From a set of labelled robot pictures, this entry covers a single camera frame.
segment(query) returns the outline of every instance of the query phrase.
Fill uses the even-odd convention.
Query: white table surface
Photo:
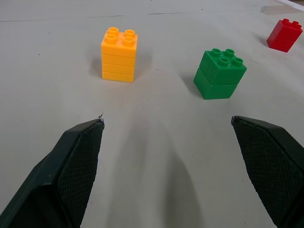
[[[83,228],[271,228],[233,115],[284,127],[304,145],[304,35],[266,39],[304,14],[271,0],[1,0],[0,211],[61,134],[104,114]],[[101,79],[108,27],[139,34],[135,81]],[[203,100],[205,50],[248,71],[230,99]]]

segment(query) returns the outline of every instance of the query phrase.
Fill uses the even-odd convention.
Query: lego brick
[[[121,65],[127,67],[135,67],[135,58],[127,58],[121,56],[101,55],[102,63]]]
[[[104,35],[101,43],[101,53],[103,55],[136,57],[138,36],[133,30],[119,32],[117,28],[111,27]]]
[[[134,67],[103,63],[102,64],[102,71],[109,72],[109,73],[133,75],[134,74]]]
[[[110,72],[103,72],[103,79],[112,80],[112,81],[120,81],[120,82],[133,82],[134,76],[110,73]]]
[[[205,51],[199,67],[212,85],[236,85],[247,70],[233,50],[216,48]]]
[[[271,33],[269,38],[267,39],[267,44],[272,49],[288,52],[293,46],[294,42],[280,39],[276,37],[274,33]]]
[[[273,32],[279,39],[295,42],[303,32],[301,27],[297,21],[291,23],[288,19],[283,19],[278,21]]]
[[[205,100],[230,98],[237,85],[211,85],[204,73],[198,68],[194,84]]]

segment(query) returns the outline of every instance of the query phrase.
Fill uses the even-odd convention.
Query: lego stud
[[[283,24],[287,25],[287,26],[290,26],[291,23],[289,22],[288,19],[283,19]]]
[[[220,56],[220,50],[217,48],[212,49],[211,51],[212,56]]]
[[[108,34],[113,34],[115,36],[118,36],[118,28],[110,27],[108,30]]]
[[[131,47],[133,46],[133,43],[134,43],[134,39],[132,37],[125,37],[123,39],[123,45],[125,46]]]
[[[224,52],[224,55],[227,56],[227,57],[233,57],[234,56],[234,50],[226,49],[226,51]]]
[[[240,67],[243,64],[243,60],[241,58],[235,57],[232,60],[232,64]]]
[[[106,36],[105,36],[105,39],[104,39],[105,41],[106,41],[106,43],[108,43],[108,44],[114,44],[114,43],[116,43],[116,41],[117,41],[117,36],[115,36],[115,35],[113,35],[113,34],[107,34]]]
[[[134,35],[135,35],[135,32],[133,30],[128,29],[128,30],[125,31],[125,36],[126,37],[134,38]]]
[[[227,67],[228,64],[229,64],[229,61],[225,57],[222,57],[222,58],[219,59],[218,64],[223,66],[223,67]]]
[[[297,22],[297,21],[294,21],[292,23],[292,25],[293,25],[294,28],[297,28],[297,29],[300,29],[302,27],[302,25],[299,25],[299,22]]]

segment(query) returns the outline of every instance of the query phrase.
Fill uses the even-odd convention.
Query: textured rubber pad
[[[95,180],[100,143],[99,128],[86,130],[58,177],[58,192],[77,227],[84,217]]]
[[[249,178],[273,222],[303,228],[303,147],[279,126],[241,116],[231,123]]]
[[[0,228],[78,228],[96,176],[102,119],[63,133],[0,215]]]

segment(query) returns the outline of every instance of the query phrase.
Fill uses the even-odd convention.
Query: yellow lego brick
[[[134,67],[131,67],[131,66],[121,66],[121,65],[103,63],[102,68],[103,68],[104,72],[118,73],[118,74],[125,74],[125,75],[134,74]]]
[[[138,36],[133,30],[119,32],[117,28],[111,27],[104,35],[101,43],[103,55],[136,58]]]
[[[110,73],[110,72],[103,72],[103,79],[112,80],[112,81],[120,81],[120,82],[133,82],[134,76]]]
[[[136,60],[135,58],[101,55],[102,63],[121,65],[121,66],[127,66],[127,67],[134,67],[135,66],[135,60]]]

